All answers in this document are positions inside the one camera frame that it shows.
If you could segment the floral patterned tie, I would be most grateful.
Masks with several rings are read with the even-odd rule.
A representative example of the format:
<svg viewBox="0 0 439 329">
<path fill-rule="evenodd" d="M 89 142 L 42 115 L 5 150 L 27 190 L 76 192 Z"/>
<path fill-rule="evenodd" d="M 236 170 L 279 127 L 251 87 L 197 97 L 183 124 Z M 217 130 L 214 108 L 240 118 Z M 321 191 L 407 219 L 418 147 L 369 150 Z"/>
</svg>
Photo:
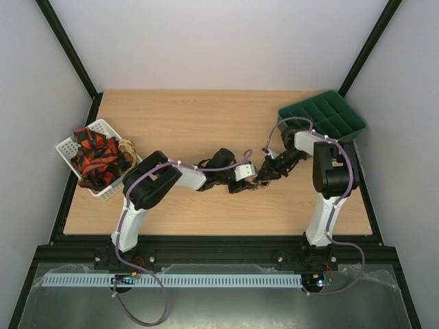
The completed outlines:
<svg viewBox="0 0 439 329">
<path fill-rule="evenodd" d="M 263 179 L 260 180 L 257 177 L 252 179 L 246 179 L 246 190 L 257 191 L 267 188 L 270 185 L 271 180 Z"/>
</svg>

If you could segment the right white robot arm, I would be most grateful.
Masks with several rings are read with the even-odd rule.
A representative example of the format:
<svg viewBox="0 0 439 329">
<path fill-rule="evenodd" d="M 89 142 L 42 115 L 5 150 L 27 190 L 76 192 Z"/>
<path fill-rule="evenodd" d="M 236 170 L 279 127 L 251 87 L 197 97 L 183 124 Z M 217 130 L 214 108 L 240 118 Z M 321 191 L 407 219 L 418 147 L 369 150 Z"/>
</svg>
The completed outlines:
<svg viewBox="0 0 439 329">
<path fill-rule="evenodd" d="M 319 247 L 333 243 L 333 229 L 342 206 L 359 184 L 355 150 L 350 141 L 339 142 L 315 130 L 292 127 L 281 133 L 285 151 L 275 154 L 264 147 L 265 160 L 257 182 L 267 185 L 287 177 L 294 167 L 308 158 L 313 160 L 312 182 L 318 194 L 313 219 L 305 231 L 308 246 L 299 251 L 300 263 L 309 269 L 323 260 Z"/>
</svg>

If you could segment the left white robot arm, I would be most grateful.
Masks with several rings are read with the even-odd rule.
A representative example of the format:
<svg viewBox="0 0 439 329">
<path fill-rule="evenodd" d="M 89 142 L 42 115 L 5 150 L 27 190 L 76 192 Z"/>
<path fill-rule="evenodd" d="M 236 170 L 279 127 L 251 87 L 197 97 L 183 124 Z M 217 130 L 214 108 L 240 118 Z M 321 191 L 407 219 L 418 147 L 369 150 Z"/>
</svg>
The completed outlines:
<svg viewBox="0 0 439 329">
<path fill-rule="evenodd" d="M 123 210 L 111 234 L 115 249 L 125 253 L 137 246 L 138 235 L 147 213 L 157 206 L 175 186 L 207 191 L 216 185 L 246 187 L 257 176 L 249 161 L 252 150 L 238 161 L 232 151 L 221 148 L 212 158 L 185 164 L 155 151 L 123 177 Z"/>
</svg>

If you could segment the green divided organizer tray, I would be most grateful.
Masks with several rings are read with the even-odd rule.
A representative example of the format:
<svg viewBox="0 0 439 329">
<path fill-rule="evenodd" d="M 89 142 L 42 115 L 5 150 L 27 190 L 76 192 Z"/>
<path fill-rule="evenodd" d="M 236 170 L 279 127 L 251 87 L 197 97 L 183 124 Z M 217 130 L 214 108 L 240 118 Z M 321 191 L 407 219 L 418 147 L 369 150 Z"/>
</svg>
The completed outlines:
<svg viewBox="0 0 439 329">
<path fill-rule="evenodd" d="M 330 90 L 278 110 L 278 120 L 307 118 L 322 135 L 339 141 L 351 141 L 366 128 L 364 120 L 336 91 Z"/>
</svg>

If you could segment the brown tan patterned tie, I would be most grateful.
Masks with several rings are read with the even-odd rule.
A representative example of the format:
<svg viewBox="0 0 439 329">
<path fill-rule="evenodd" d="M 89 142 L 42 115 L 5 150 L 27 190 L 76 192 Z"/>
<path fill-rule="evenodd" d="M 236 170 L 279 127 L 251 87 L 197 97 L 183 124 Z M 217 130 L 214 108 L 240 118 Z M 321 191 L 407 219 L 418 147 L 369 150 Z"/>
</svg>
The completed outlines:
<svg viewBox="0 0 439 329">
<path fill-rule="evenodd" d="M 123 154 L 127 162 L 130 163 L 129 169 L 137 164 L 137 152 L 134 143 L 129 139 L 121 139 L 119 141 L 118 150 Z"/>
</svg>

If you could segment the orange navy striped tie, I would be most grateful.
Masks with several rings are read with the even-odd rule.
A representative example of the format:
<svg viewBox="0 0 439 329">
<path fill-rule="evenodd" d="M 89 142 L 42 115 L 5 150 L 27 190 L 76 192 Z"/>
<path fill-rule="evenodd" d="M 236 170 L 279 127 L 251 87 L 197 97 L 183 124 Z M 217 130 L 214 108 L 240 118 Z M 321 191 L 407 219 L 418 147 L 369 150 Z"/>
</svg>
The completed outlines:
<svg viewBox="0 0 439 329">
<path fill-rule="evenodd" d="M 87 127 L 75 130 L 73 137 L 79 148 L 70 163 L 81 175 L 81 187 L 101 191 L 120 177 L 117 161 L 121 154 L 115 137 L 107 138 Z"/>
</svg>

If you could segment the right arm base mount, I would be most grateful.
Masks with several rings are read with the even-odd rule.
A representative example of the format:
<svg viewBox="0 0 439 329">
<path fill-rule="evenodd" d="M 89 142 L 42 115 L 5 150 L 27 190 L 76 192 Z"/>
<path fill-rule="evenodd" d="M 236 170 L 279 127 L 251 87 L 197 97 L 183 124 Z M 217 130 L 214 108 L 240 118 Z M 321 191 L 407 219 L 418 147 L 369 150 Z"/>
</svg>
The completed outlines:
<svg viewBox="0 0 439 329">
<path fill-rule="evenodd" d="M 295 272 L 323 272 L 338 270 L 338 262 L 331 248 L 281 249 L 275 253 L 278 268 Z"/>
</svg>

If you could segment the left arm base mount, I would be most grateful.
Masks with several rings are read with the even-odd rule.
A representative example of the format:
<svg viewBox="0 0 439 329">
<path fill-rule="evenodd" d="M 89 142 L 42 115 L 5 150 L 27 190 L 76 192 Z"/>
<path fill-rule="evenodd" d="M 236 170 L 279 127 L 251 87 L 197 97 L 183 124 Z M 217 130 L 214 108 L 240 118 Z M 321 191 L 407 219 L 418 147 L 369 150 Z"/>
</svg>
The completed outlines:
<svg viewBox="0 0 439 329">
<path fill-rule="evenodd" d="M 108 273 L 131 273 L 138 271 L 136 267 L 131 267 L 121 262 L 116 255 L 114 245 L 109 248 L 103 247 L 94 250 L 93 269 L 97 271 L 107 271 Z M 150 263 L 146 262 L 144 255 L 137 253 L 134 249 L 128 252 L 119 252 L 119 256 L 128 263 L 132 263 L 137 267 L 151 269 Z"/>
</svg>

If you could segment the black aluminium frame rail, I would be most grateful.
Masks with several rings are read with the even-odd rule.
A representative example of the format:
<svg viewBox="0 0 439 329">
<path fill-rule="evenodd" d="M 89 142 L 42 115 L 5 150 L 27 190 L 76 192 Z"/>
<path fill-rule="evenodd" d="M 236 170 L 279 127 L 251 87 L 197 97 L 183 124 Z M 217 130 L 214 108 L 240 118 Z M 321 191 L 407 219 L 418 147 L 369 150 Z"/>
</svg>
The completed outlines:
<svg viewBox="0 0 439 329">
<path fill-rule="evenodd" d="M 338 267 L 390 265 L 401 268 L 394 247 L 386 247 L 375 236 L 337 236 L 339 245 L 330 247 Z M 112 245 L 106 236 L 70 236 L 39 246 L 31 263 L 90 264 L 94 250 Z M 257 265 L 278 268 L 275 253 L 281 249 L 317 249 L 307 247 L 302 236 L 141 236 L 134 248 L 150 263 L 150 271 L 159 272 L 170 265 Z"/>
</svg>

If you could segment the right black frame post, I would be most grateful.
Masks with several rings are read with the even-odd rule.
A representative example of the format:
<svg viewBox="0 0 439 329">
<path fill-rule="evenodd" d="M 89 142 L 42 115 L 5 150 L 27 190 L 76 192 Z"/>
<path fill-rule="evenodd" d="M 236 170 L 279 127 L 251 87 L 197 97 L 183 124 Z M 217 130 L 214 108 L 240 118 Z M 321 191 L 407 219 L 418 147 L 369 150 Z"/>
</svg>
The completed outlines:
<svg viewBox="0 0 439 329">
<path fill-rule="evenodd" d="M 365 43 L 363 44 L 360 52 L 358 53 L 357 57 L 355 58 L 354 63 L 352 64 L 350 70 L 348 71 L 346 77 L 344 78 L 344 81 L 342 82 L 342 84 L 338 90 L 338 94 L 341 97 L 345 98 L 345 96 L 348 94 L 354 81 L 356 80 L 359 73 L 363 69 L 370 54 L 372 53 L 375 46 L 379 42 L 384 31 L 386 30 L 390 21 L 392 20 L 392 18 L 396 14 L 396 12 L 397 12 L 398 8 L 400 7 L 400 5 L 402 4 L 402 2 L 403 2 L 403 0 L 389 0 L 389 1 L 387 1 L 384 9 L 382 10 L 381 14 L 379 15 L 379 18 L 377 19 L 376 23 L 374 24 L 371 32 L 369 33 Z"/>
</svg>

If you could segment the black frame post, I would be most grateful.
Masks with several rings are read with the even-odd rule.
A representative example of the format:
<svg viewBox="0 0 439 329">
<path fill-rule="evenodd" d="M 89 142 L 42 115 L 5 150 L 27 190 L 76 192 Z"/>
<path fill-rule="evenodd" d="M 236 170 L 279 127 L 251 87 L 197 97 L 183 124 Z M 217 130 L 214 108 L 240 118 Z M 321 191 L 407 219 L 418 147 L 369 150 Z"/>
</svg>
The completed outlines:
<svg viewBox="0 0 439 329">
<path fill-rule="evenodd" d="M 372 53 L 375 46 L 379 42 L 384 31 L 386 30 L 390 21 L 392 20 L 392 18 L 396 14 L 396 12 L 397 12 L 398 8 L 400 7 L 400 5 L 402 4 L 402 2 L 403 2 L 403 0 L 389 0 L 389 1 L 387 1 L 384 9 L 382 10 L 381 14 L 379 15 L 379 18 L 377 19 L 376 23 L 374 24 L 371 32 L 369 33 L 365 43 L 363 44 L 360 52 L 358 53 L 357 57 L 355 58 L 354 63 L 352 64 L 350 70 L 348 71 L 346 77 L 344 78 L 344 81 L 342 82 L 342 84 L 338 90 L 338 94 L 341 97 L 345 98 L 345 96 L 348 94 L 354 81 L 356 80 L 359 73 L 363 69 L 370 54 Z"/>
<path fill-rule="evenodd" d="M 46 22 L 49 24 L 52 32 L 54 33 L 57 41 L 59 42 L 62 50 L 67 56 L 71 66 L 79 77 L 83 87 L 87 91 L 89 97 L 94 100 L 97 99 L 99 93 L 94 86 L 89 74 L 87 73 L 82 61 L 73 46 L 66 30 L 64 29 L 56 11 L 54 10 L 51 2 L 49 0 L 35 0 L 37 6 L 39 7 L 41 13 L 43 14 Z"/>
</svg>

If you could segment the left black frame post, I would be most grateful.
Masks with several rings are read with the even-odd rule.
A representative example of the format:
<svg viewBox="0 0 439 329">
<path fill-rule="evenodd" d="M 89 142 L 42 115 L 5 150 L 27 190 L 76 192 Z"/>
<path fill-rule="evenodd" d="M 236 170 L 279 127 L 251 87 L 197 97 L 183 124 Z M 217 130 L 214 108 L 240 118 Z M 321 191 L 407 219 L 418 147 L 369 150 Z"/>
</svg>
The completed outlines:
<svg viewBox="0 0 439 329">
<path fill-rule="evenodd" d="M 39 7 L 41 13 L 43 14 L 46 22 L 49 24 L 52 32 L 54 33 L 57 41 L 59 42 L 62 50 L 67 56 L 71 66 L 79 77 L 83 87 L 87 91 L 89 97 L 94 100 L 97 99 L 99 93 L 94 86 L 89 74 L 87 73 L 82 61 L 73 46 L 66 30 L 64 29 L 56 11 L 54 10 L 51 2 L 49 0 L 35 0 L 37 6 Z"/>
</svg>

